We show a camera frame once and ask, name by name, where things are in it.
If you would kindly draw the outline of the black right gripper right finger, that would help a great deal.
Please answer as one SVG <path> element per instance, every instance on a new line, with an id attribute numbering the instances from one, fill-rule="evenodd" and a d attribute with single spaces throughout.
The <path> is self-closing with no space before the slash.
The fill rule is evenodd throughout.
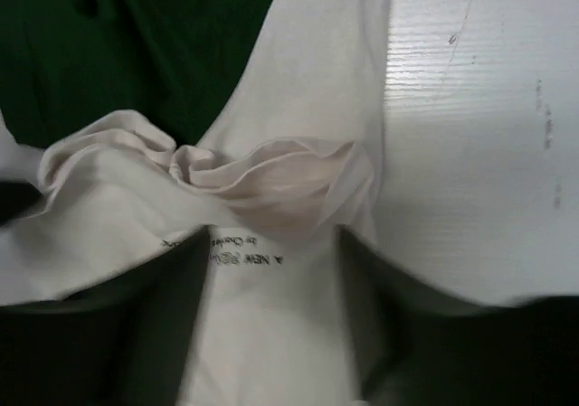
<path id="1" fill-rule="evenodd" d="M 363 401 L 578 402 L 577 297 L 480 305 L 409 275 L 345 227 L 337 265 Z"/>

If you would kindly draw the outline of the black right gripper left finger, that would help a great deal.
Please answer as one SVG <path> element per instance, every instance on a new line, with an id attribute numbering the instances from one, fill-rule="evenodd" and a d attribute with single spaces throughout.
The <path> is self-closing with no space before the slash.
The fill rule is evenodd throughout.
<path id="1" fill-rule="evenodd" d="M 208 231 L 61 300 L 1 308 L 4 405 L 175 405 Z"/>

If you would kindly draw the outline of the white green raglan t-shirt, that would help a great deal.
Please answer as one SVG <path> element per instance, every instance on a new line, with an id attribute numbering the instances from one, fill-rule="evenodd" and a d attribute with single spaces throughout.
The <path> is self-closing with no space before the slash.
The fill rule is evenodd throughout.
<path id="1" fill-rule="evenodd" d="M 337 229 L 374 240 L 390 0 L 272 0 L 195 145 L 116 110 L 44 149 L 1 131 L 1 308 L 61 300 L 200 229 L 175 405 L 358 405 Z"/>

